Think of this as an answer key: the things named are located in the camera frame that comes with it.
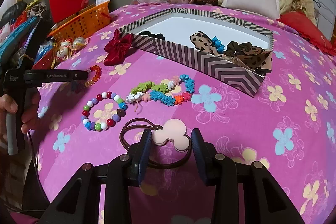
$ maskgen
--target white paneled wall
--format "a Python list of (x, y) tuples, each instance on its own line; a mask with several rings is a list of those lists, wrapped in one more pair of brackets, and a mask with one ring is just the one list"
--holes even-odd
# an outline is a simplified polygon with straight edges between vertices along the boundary
[(327, 39), (331, 38), (334, 22), (335, 22), (335, 14), (336, 14), (336, 0), (315, 0), (318, 3), (321, 2), (321, 7), (318, 7), (316, 3), (314, 3), (314, 7), (319, 10), (319, 29), (321, 32), (327, 37)]

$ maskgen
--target finger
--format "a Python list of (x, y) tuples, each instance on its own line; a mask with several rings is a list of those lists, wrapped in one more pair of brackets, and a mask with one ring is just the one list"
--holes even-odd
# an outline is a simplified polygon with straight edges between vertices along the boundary
[(27, 123), (28, 121), (37, 118), (37, 110), (39, 109), (39, 104), (32, 105), (30, 108), (28, 108), (21, 116), (21, 120), (23, 123)]
[(27, 123), (24, 123), (21, 127), (21, 131), (22, 133), (28, 133), (29, 130), (31, 129), (36, 129), (39, 125), (39, 122), (40, 122), (40, 119), (39, 118), (36, 118), (36, 119), (33, 119), (33, 120), (30, 120), (29, 122)]
[(8, 94), (0, 97), (0, 110), (6, 110), (10, 113), (17, 112), (17, 103)]
[(33, 105), (37, 105), (40, 102), (40, 100), (41, 100), (41, 94), (38, 91), (36, 91), (36, 93), (31, 98), (31, 103)]

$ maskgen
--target bedsheet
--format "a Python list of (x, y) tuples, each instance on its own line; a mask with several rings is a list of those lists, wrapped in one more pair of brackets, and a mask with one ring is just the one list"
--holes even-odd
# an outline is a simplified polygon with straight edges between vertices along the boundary
[[(273, 71), (267, 74), (254, 98), (196, 70), (142, 50), (131, 48), (123, 64), (103, 66), (104, 46), (113, 37), (115, 28), (172, 6), (233, 15), (273, 30)], [(99, 65), (101, 79), (79, 94), (71, 91), (70, 83), (47, 83), (39, 89), (41, 124), (33, 134), (33, 141), (35, 147), (39, 146), (39, 176), (50, 200), (83, 163), (105, 164), (126, 152), (119, 133), (128, 120), (144, 117), (163, 124), (177, 118), (186, 124), (188, 135), (193, 128), (199, 128), (205, 141), (236, 162), (250, 164), (260, 160), (283, 187), (305, 223), (324, 222), (336, 204), (336, 67), (331, 57), (281, 22), (225, 8), (126, 5), (111, 15), (116, 17), (115, 21), (95, 33), (87, 47), (58, 66), (59, 69), (87, 69)], [(83, 106), (97, 94), (110, 90), (125, 98), (139, 82), (167, 81), (184, 73), (195, 81), (198, 96), (194, 103), (167, 107), (160, 102), (142, 102), (136, 112), (135, 106), (129, 106), (120, 122), (101, 132), (88, 131), (80, 121)], [(182, 91), (184, 85), (171, 93)], [(91, 109), (90, 119), (104, 121), (117, 107), (112, 100), (104, 100)], [(141, 130), (132, 130), (126, 133), (125, 139), (134, 143), (141, 134)], [(168, 143), (155, 147), (151, 157), (168, 163), (183, 155)], [(103, 194), (104, 188), (100, 224), (104, 222)], [(129, 195), (135, 224), (210, 223), (214, 187), (203, 185), (193, 155), (177, 169), (148, 168), (141, 187), (131, 187)]]

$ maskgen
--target fingernail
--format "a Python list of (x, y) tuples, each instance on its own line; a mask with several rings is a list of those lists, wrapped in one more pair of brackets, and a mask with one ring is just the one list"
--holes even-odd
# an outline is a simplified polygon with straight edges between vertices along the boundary
[(17, 104), (15, 102), (13, 102), (11, 105), (10, 105), (10, 109), (11, 111), (15, 112), (17, 110)]

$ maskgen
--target human hand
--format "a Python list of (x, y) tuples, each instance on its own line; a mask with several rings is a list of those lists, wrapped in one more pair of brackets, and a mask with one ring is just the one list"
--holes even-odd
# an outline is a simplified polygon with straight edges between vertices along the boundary
[[(28, 133), (31, 129), (36, 129), (38, 125), (38, 108), (41, 95), (36, 89), (36, 93), (31, 98), (31, 106), (27, 109), (21, 117), (23, 125), (21, 131)], [(0, 97), (0, 134), (7, 135), (6, 132), (6, 112), (16, 113), (17, 103), (9, 95), (5, 94)]]

